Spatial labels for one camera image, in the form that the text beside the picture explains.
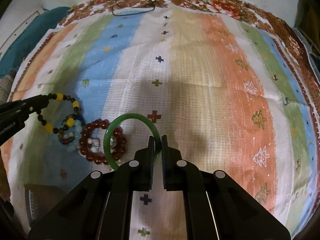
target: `black cable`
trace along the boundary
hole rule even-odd
[[[112,14],[113,14],[114,16],[130,16],[130,15],[137,15],[137,14],[142,14],[142,13],[148,13],[148,12],[154,11],[154,10],[156,9],[156,3],[157,3],[157,2],[161,2],[161,1],[164,1],[164,0],[149,0],[149,3],[147,3],[147,4],[143,5],[143,6],[138,6],[138,7],[127,6],[127,7],[123,7],[123,6],[121,6],[121,5],[118,5],[118,4],[117,4],[117,3],[118,3],[118,0],[116,0],[116,4],[115,4],[115,5],[119,6],[120,8],[147,8],[148,6],[152,6],[152,9],[149,10],[149,11],[140,11],[140,12],[137,12],[137,13],[117,15],[117,14],[114,14],[114,6],[115,6],[115,5],[113,5],[111,12],[112,12]]]

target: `red beaded bracelet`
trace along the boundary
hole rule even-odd
[[[89,162],[95,162],[96,164],[104,163],[108,165],[108,161],[106,160],[105,155],[102,152],[93,153],[90,150],[90,144],[88,143],[88,139],[91,138],[92,132],[95,129],[102,128],[106,130],[109,126],[108,120],[97,119],[91,123],[86,124],[85,129],[81,132],[82,137],[79,140],[80,145],[80,154],[84,155]],[[116,137],[117,144],[114,147],[115,151],[112,153],[112,157],[115,161],[119,160],[120,157],[126,152],[125,144],[127,140],[122,133],[122,129],[117,127],[113,131],[113,135]]]

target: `yellow bead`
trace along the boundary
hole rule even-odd
[[[63,95],[60,94],[60,93],[58,93],[58,94],[57,94],[57,100],[58,100],[58,101],[63,100]]]
[[[72,127],[75,124],[75,120],[73,120],[72,118],[69,118],[67,120],[67,126]]]
[[[47,132],[52,132],[52,130],[53,130],[53,125],[50,124],[50,123],[47,123],[47,124],[44,126],[44,128],[45,128],[45,130],[46,130]]]
[[[79,107],[80,105],[79,105],[79,102],[78,102],[78,101],[74,101],[74,102],[72,103],[72,106],[73,106],[73,107]]]

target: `blue stripe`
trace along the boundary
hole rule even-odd
[[[123,50],[130,46],[142,16],[140,14],[114,17],[84,56],[79,66],[79,75],[73,77],[65,88],[61,88],[61,91],[66,94],[76,94],[80,105],[84,109],[83,116],[86,123],[101,118],[120,57]],[[111,47],[111,49],[104,52],[106,46]],[[86,79],[89,80],[89,85],[84,87],[82,81]],[[61,106],[61,113],[70,113],[70,109],[72,109],[70,104],[65,103]],[[60,116],[59,122],[55,124],[58,127],[61,126],[61,120],[65,118],[61,114]],[[46,167],[44,181],[47,185],[55,185],[65,192],[69,192],[91,172],[91,164],[77,152],[68,153],[66,146],[58,141],[55,134],[49,137],[47,143],[48,149],[45,150],[44,154],[44,166]],[[62,180],[57,174],[60,169],[68,171],[66,180]]]
[[[84,118],[87,122],[101,117],[107,100],[110,84],[124,49],[130,46],[140,25],[142,14],[129,17],[114,17],[102,32],[80,66],[76,94],[82,101]],[[104,52],[104,47],[111,49]],[[89,86],[83,87],[82,80],[89,79]]]
[[[316,176],[317,176],[316,136],[314,134],[314,127],[313,127],[312,119],[310,116],[310,107],[308,106],[304,96],[302,95],[302,90],[299,86],[299,83],[296,77],[289,69],[286,61],[282,58],[280,52],[276,47],[276,44],[269,37],[269,35],[266,32],[261,30],[259,30],[259,32],[262,34],[264,41],[269,45],[270,50],[272,54],[275,56],[276,60],[278,61],[279,66],[281,67],[285,75],[288,77],[292,91],[294,92],[298,103],[300,103],[300,112],[303,118],[302,121],[304,124],[305,135],[306,135],[306,140],[307,140],[308,150],[309,150],[310,169],[309,169],[309,180],[308,180],[308,189],[307,189],[308,196],[303,206],[300,222],[297,225],[297,228],[295,230],[295,232],[299,232],[300,230],[299,228],[302,228],[302,226],[306,223],[307,219],[310,217],[312,206],[316,199],[316,194],[315,194],[316,193]]]

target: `green jade bangle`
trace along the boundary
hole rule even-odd
[[[127,119],[137,119],[145,123],[149,129],[152,132],[152,135],[155,139],[155,155],[153,161],[156,160],[157,155],[161,152],[161,138],[160,134],[153,124],[148,118],[143,116],[142,114],[123,114],[116,119],[113,120],[113,122],[109,125],[103,139],[103,150],[104,150],[104,155],[106,156],[106,160],[108,161],[108,164],[113,168],[115,171],[118,169],[118,164],[114,161],[111,155],[111,149],[110,149],[110,140],[112,136],[113,130],[118,127],[118,125],[123,122],[124,120]]]

